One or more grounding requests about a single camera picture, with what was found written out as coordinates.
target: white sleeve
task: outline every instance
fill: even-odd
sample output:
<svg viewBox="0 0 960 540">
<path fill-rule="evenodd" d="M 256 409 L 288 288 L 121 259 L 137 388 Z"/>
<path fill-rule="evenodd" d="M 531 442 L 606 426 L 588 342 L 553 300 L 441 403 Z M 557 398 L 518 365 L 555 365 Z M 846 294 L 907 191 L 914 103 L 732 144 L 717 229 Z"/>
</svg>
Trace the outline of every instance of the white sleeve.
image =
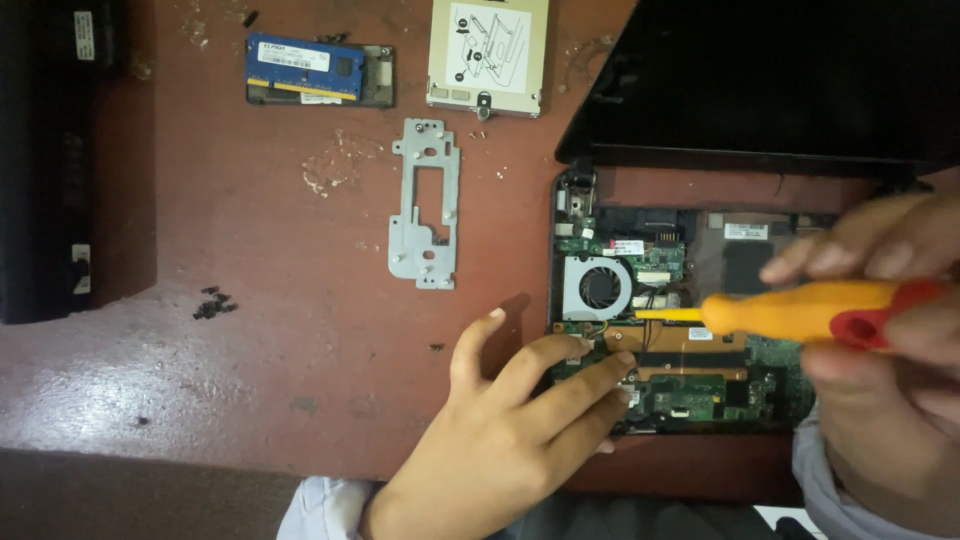
<svg viewBox="0 0 960 540">
<path fill-rule="evenodd" d="M 837 540 L 937 540 L 892 524 L 860 506 L 833 483 L 815 405 L 797 427 L 793 440 L 793 476 L 804 490 L 806 513 L 827 536 Z"/>
<path fill-rule="evenodd" d="M 354 540 L 373 482 L 310 477 L 300 483 L 276 540 Z"/>
</svg>

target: grey pants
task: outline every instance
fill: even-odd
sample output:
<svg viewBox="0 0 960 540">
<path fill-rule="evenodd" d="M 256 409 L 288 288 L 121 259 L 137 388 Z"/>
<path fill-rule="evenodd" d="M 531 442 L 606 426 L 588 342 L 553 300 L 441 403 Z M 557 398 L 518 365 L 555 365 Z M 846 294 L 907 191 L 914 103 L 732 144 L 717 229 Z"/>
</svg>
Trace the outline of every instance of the grey pants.
<svg viewBox="0 0 960 540">
<path fill-rule="evenodd" d="M 750 506 L 556 493 L 488 540 L 778 540 Z"/>
</svg>

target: laptop lid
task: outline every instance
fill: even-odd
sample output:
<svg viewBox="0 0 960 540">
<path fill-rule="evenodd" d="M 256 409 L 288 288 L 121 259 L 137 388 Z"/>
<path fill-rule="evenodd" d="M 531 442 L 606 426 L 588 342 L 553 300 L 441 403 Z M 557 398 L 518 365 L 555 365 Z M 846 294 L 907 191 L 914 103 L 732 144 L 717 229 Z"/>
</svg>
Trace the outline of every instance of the laptop lid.
<svg viewBox="0 0 960 540">
<path fill-rule="evenodd" d="M 960 2 L 639 0 L 556 159 L 897 179 L 960 164 Z"/>
</svg>

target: cooling fan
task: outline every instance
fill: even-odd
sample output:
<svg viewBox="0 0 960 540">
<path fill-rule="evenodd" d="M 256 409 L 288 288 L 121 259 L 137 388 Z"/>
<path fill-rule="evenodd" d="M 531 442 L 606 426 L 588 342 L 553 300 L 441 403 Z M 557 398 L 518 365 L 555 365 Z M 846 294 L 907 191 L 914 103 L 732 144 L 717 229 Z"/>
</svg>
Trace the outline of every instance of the cooling fan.
<svg viewBox="0 0 960 540">
<path fill-rule="evenodd" d="M 616 258 L 564 261 L 564 320 L 606 321 L 620 314 L 634 292 L 630 270 Z"/>
</svg>

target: table surface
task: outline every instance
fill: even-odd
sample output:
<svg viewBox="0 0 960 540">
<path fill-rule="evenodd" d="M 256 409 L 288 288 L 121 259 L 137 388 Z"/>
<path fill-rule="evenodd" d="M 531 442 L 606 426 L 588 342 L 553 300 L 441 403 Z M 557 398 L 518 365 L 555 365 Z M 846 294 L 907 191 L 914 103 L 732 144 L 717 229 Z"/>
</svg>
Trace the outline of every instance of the table surface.
<svg viewBox="0 0 960 540">
<path fill-rule="evenodd" d="M 615 36 L 632 5 L 554 0 L 542 116 L 480 124 L 424 103 L 429 0 L 134 3 L 130 73 L 98 103 L 103 307 L 0 328 L 0 446 L 389 478 L 443 404 L 472 319 L 510 312 L 488 346 L 492 371 L 543 334 L 553 148 L 602 62 L 582 46 Z M 393 45 L 396 107 L 248 105 L 241 21 L 253 8 L 252 30 Z M 387 269 L 401 165 L 389 146 L 405 117 L 443 120 L 462 149 L 454 291 Z M 758 174 L 602 177 L 605 199 L 634 205 L 838 211 L 867 192 Z M 439 197 L 439 185 L 421 189 L 425 215 L 439 215 Z M 240 308 L 195 321 L 214 284 Z M 789 502 L 789 457 L 786 436 L 629 437 L 571 485 Z"/>
</svg>

